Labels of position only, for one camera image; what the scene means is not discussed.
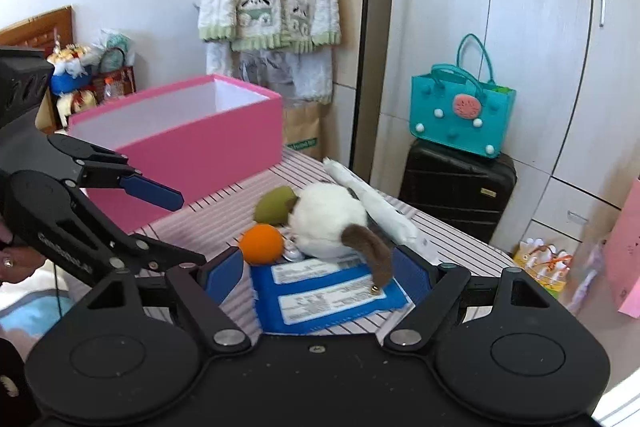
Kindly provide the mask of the person's left hand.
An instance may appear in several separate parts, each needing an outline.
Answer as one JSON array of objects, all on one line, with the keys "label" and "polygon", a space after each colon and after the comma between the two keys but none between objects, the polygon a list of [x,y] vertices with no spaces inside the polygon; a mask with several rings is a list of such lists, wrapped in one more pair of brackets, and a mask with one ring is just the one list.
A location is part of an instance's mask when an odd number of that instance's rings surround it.
[{"label": "person's left hand", "polygon": [[46,258],[29,246],[15,246],[14,235],[1,220],[1,283],[18,284],[40,269]]}]

